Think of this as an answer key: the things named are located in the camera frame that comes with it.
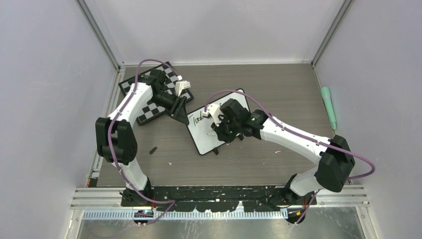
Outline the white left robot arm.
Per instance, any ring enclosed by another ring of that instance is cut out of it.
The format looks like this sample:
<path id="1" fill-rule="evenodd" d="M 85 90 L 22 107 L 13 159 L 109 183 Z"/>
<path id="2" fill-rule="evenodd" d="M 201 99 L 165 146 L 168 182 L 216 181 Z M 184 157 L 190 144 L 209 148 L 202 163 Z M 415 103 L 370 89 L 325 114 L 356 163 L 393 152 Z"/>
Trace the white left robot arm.
<path id="1" fill-rule="evenodd" d="M 166 81 L 166 73 L 157 69 L 148 75 L 136 75 L 120 105 L 95 123 L 98 155 L 114 165 L 126 183 L 127 192 L 141 206 L 149 205 L 153 198 L 150 180 L 136 159 L 138 143 L 133 126 L 141 111 L 148 103 L 155 103 L 172 119 L 189 125 L 182 92 L 191 86 L 190 82 L 177 76 L 174 92 L 169 93 Z"/>

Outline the black marker cap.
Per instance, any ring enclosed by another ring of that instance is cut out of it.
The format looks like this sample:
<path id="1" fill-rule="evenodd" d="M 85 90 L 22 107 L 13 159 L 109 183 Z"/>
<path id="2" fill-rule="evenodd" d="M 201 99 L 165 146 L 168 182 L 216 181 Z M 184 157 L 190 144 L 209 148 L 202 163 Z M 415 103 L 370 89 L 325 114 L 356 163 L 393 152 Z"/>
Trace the black marker cap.
<path id="1" fill-rule="evenodd" d="M 150 151 L 149 154 L 153 154 L 156 151 L 157 147 L 153 147 Z"/>

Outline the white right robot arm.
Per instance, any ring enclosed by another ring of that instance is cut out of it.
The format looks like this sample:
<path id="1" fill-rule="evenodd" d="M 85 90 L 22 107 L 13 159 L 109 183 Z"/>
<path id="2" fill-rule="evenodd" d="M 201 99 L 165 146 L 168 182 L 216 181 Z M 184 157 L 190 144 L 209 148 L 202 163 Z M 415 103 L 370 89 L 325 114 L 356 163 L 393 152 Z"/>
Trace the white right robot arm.
<path id="1" fill-rule="evenodd" d="M 284 202 L 297 204 L 310 192 L 327 189 L 341 192 L 355 160 L 345 152 L 349 150 L 344 137 L 322 137 L 299 130 L 256 109 L 250 112 L 236 99 L 223 104 L 210 104 L 203 113 L 212 118 L 212 130 L 218 140 L 232 142 L 236 137 L 254 137 L 276 143 L 308 160 L 315 167 L 301 174 L 294 174 L 281 190 Z"/>

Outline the small black-framed whiteboard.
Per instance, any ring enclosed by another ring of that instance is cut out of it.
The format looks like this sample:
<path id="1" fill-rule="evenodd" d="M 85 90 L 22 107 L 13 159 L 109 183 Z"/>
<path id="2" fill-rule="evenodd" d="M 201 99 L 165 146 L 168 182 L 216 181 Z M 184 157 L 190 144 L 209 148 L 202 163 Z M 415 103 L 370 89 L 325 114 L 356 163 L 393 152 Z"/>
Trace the small black-framed whiteboard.
<path id="1" fill-rule="evenodd" d="M 222 105 L 229 99 L 237 100 L 244 108 L 250 110 L 246 96 L 237 93 L 226 94 L 216 100 L 211 101 L 211 104 Z M 219 154 L 218 148 L 226 144 L 226 142 L 219 141 L 217 136 L 210 136 L 207 133 L 215 133 L 211 124 L 212 118 L 207 118 L 202 115 L 204 107 L 198 108 L 187 114 L 189 125 L 187 125 L 188 132 L 194 142 L 195 148 L 199 155 L 206 155 L 213 152 L 215 155 Z"/>

